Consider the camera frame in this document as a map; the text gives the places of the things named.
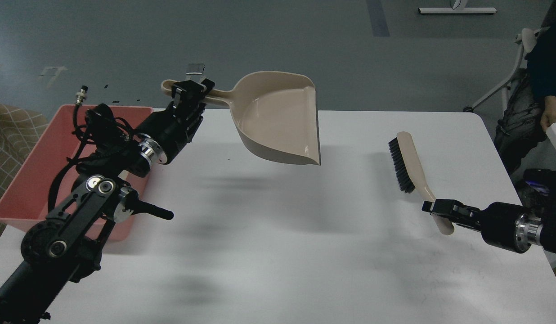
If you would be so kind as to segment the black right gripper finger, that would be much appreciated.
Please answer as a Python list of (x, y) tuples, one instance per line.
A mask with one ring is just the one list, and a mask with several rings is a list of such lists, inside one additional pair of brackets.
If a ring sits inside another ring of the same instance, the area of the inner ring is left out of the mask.
[(424, 201), (422, 211), (430, 213), (439, 232), (454, 232), (453, 224), (478, 232), (482, 231), (478, 218), (480, 209), (464, 205), (460, 201), (453, 199)]

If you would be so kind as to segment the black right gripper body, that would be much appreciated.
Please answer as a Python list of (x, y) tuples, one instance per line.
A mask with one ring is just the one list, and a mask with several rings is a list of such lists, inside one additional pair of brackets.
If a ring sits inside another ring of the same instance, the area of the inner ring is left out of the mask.
[(525, 253), (541, 245), (542, 221), (526, 207), (494, 202), (480, 213), (482, 239), (510, 252)]

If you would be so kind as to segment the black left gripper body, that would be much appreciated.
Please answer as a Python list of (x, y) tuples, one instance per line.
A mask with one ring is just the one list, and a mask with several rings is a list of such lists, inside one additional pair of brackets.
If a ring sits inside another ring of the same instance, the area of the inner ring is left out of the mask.
[(136, 127), (136, 133), (144, 141), (151, 141), (159, 146), (155, 162), (169, 164), (186, 144), (192, 142), (203, 121), (204, 111), (204, 105), (169, 105), (162, 111), (151, 113)]

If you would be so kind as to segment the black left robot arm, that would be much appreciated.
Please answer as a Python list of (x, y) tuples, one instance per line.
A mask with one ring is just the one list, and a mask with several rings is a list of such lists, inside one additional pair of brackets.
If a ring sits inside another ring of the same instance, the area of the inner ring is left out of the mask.
[(169, 164), (189, 144), (203, 121), (204, 99), (215, 87), (207, 78), (165, 81), (171, 102), (133, 128), (105, 104), (78, 112), (87, 94), (76, 94), (72, 114), (78, 151), (49, 189), (48, 213), (21, 242), (23, 262), (0, 287), (0, 324), (37, 324), (68, 282), (98, 271), (114, 226), (146, 213), (171, 220), (174, 213), (140, 199), (119, 177), (127, 171), (144, 178), (153, 164)]

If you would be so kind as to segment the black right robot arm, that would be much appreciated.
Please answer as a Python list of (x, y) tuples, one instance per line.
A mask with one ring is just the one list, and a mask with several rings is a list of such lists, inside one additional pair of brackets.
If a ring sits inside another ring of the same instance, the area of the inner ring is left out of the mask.
[(497, 248), (521, 254), (537, 245), (556, 253), (556, 170), (527, 169), (522, 183), (532, 198), (526, 206), (494, 202), (481, 210), (438, 199), (424, 202), (422, 210), (479, 232), (484, 242)]

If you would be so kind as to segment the person's left hand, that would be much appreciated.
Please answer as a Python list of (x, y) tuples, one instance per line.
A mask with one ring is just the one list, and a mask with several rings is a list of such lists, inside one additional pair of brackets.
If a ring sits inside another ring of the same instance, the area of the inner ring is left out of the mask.
[(549, 95), (543, 99), (544, 111), (541, 116), (540, 125), (546, 132), (554, 123), (556, 123), (556, 96)]

